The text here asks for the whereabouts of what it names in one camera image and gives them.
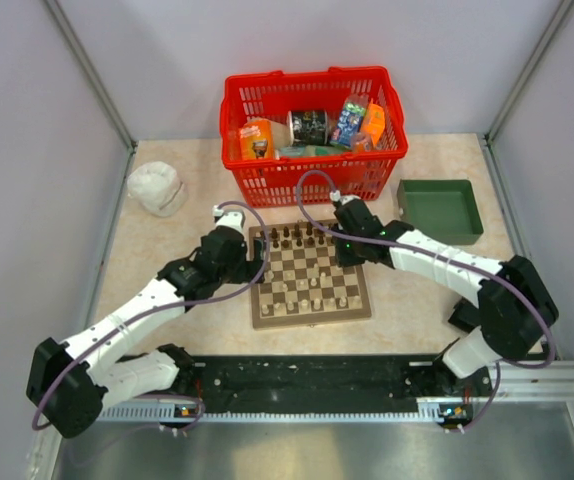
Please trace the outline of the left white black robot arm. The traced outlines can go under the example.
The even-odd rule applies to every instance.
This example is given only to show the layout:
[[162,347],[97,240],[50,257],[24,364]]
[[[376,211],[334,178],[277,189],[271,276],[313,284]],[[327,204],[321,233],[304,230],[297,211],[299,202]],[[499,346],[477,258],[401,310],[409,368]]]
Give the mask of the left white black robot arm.
[[125,373],[154,370],[152,390],[183,396],[193,387],[192,370],[157,350],[125,360],[149,334],[191,309],[221,302],[224,285],[242,294],[259,282],[269,260],[266,230],[252,242],[237,227],[218,225],[188,256],[168,262],[132,299],[100,322],[63,341],[48,337],[33,352],[26,396],[34,405],[31,428],[55,428],[74,438],[107,408],[144,394]]

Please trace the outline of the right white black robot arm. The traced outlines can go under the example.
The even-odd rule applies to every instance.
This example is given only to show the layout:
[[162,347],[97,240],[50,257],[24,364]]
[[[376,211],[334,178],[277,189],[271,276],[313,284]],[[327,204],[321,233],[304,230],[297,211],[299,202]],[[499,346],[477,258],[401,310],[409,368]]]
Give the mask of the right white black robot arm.
[[441,393],[459,394],[475,371],[501,359],[520,361],[542,337],[551,336],[559,312],[527,258],[472,255],[402,221],[384,225],[355,195],[334,191],[330,199],[343,259],[418,274],[461,296],[452,320],[471,320],[474,326],[439,356],[433,380]]

